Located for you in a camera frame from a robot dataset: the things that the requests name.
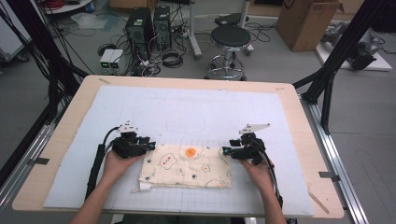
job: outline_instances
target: chair base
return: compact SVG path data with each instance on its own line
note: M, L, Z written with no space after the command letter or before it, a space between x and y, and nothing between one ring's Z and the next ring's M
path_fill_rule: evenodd
M245 81L244 65L236 58L230 58L228 55L218 55L210 61L206 71L205 79L209 79L208 74L213 74L223 78L234 78L241 76Z

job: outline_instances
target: grid paper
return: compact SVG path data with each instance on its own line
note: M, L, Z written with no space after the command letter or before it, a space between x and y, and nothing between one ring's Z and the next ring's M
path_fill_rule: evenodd
M45 207L81 207L97 145L108 130L126 120L139 128L139 136L150 136L158 144L211 147L229 146L228 141L240 137L238 131L248 123L271 123L271 128L256 135L264 141L267 154L276 165L278 187L284 199L283 213L290 217L314 215L276 94L115 86L104 86L96 94L64 156ZM117 133L112 134L107 141L116 136ZM158 187L133 193L138 188L141 166L142 161L133 164L117 182L107 197L105 209L263 216L260 193L238 161L232 160L231 189Z

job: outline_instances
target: computer tower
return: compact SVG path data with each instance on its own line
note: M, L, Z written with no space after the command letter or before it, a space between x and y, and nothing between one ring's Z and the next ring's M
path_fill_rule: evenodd
M154 11L154 30L156 38L157 49L172 48L172 33L171 33L171 9L167 6L156 6Z
M125 30L132 48L137 50L142 60L149 60L154 44L150 40L154 38L151 13L148 7L134 7L125 25Z

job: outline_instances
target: desk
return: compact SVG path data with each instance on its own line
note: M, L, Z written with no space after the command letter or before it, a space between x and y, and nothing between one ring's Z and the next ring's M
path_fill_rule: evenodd
M12 204L14 209L20 211L54 211L54 209L43 208L43 203L51 188L64 153L70 147L79 124L89 110L97 91L103 85L190 90L224 89L278 94L290 128L291 138L304 172L311 203L314 205L314 217L340 218L344 215L343 207L332 181L330 178L321 178L318 174L318 172L326 172L327 168L296 91L290 84L105 76L89 76L85 78L40 156L41 158L48 158L49 163L47 165L35 165Z

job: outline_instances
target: cardboard box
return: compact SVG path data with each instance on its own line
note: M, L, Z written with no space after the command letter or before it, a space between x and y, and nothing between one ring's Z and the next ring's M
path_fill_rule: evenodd
M340 4L339 0L285 1L276 29L292 51L315 50Z
M110 7L114 8L134 8L134 7L149 7L153 12L157 6L157 0L109 0Z

